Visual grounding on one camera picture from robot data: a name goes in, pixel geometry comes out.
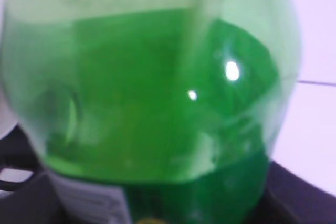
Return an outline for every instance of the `green bottle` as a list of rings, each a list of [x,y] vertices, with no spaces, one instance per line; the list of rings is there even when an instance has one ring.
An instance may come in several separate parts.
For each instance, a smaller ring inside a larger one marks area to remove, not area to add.
[[[299,66],[289,0],[7,0],[1,80],[86,223],[240,224]]]

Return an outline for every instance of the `dark surface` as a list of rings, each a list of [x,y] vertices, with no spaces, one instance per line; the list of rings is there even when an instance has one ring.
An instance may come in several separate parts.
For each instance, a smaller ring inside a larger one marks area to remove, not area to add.
[[[24,134],[0,141],[0,165],[30,168],[35,176],[0,199],[1,224],[71,224]],[[265,193],[246,224],[335,224],[336,199],[272,163]]]

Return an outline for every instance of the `green liquid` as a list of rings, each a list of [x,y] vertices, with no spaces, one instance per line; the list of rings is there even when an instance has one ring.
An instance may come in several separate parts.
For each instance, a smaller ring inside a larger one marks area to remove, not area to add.
[[[124,185],[134,221],[236,224],[263,188],[279,73],[243,29],[215,20],[191,38],[190,20],[181,9],[61,24],[7,16],[4,86],[40,158]]]

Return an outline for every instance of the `bottle label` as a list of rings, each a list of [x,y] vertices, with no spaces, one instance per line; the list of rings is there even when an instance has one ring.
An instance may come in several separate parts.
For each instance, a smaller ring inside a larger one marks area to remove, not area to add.
[[[94,224],[132,224],[123,189],[61,177],[49,177],[64,205],[76,217]]]

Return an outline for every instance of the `white label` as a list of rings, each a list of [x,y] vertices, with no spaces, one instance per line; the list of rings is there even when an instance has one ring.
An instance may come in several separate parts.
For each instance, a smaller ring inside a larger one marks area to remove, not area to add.
[[[132,224],[123,189],[84,183],[49,173],[65,208],[92,224]]]

